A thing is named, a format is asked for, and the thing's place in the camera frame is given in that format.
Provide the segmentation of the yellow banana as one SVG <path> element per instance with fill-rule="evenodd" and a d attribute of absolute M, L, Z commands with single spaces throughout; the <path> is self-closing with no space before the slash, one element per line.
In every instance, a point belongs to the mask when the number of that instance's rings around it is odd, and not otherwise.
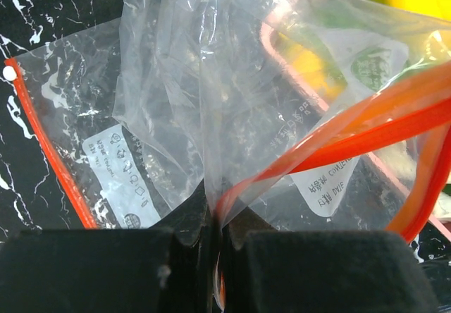
<path fill-rule="evenodd" d="M 322 99 L 331 103 L 347 87 L 338 65 L 316 36 L 298 42 L 281 32 L 273 37 L 275 50 Z"/>

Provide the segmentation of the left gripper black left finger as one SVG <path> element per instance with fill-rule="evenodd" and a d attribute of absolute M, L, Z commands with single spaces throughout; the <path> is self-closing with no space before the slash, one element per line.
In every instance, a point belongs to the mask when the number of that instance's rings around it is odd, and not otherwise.
<path fill-rule="evenodd" d="M 2 312 L 211 312 L 204 186 L 146 229 L 28 231 L 1 246 Z"/>

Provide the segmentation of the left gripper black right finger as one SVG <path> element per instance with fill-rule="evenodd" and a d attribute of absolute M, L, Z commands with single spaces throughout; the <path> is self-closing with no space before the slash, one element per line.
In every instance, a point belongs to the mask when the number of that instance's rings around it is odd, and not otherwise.
<path fill-rule="evenodd" d="M 223 231 L 227 312 L 437 312 L 412 250 L 387 231 L 277 231 L 246 209 Z"/>

